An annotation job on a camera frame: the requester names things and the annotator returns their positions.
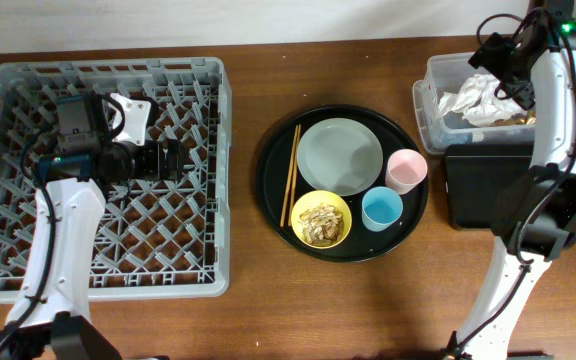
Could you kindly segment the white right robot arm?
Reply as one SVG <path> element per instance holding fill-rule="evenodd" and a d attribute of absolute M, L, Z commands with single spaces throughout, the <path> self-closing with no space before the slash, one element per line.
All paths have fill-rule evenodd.
<path fill-rule="evenodd" d="M 505 359 L 540 277 L 576 243 L 576 20 L 571 1 L 532 1 L 510 36 L 492 33 L 470 58 L 505 98 L 533 109 L 527 173 L 499 197 L 492 261 L 474 307 L 442 359 Z"/>

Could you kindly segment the yellow bowl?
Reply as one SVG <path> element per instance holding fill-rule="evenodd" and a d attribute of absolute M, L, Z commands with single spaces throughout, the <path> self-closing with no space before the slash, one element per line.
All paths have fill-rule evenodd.
<path fill-rule="evenodd" d="M 309 245 L 305 242 L 303 234 L 302 234 L 302 226 L 299 221 L 299 216 L 304 213 L 308 208 L 317 206 L 320 203 L 327 203 L 336 207 L 342 214 L 343 214 L 343 221 L 344 227 L 342 231 L 342 235 L 340 240 L 331 245 L 326 247 L 315 247 Z M 298 240 L 313 249 L 330 249 L 338 246 L 341 244 L 346 237 L 349 235 L 350 230 L 353 225 L 352 215 L 350 208 L 345 200 L 343 200 L 340 196 L 323 190 L 316 190 L 306 193 L 305 195 L 301 196 L 297 202 L 295 203 L 293 210 L 292 210 L 292 230 L 294 235 L 298 238 Z"/>

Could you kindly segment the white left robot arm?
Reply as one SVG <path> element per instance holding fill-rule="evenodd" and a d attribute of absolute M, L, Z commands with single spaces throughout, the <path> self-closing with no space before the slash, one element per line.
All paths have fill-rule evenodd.
<path fill-rule="evenodd" d="M 42 156 L 33 169 L 37 203 L 30 257 L 17 300 L 0 331 L 0 359 L 117 359 L 92 325 L 89 276 L 108 186 L 129 179 L 182 177 L 178 140 L 107 142 Z"/>

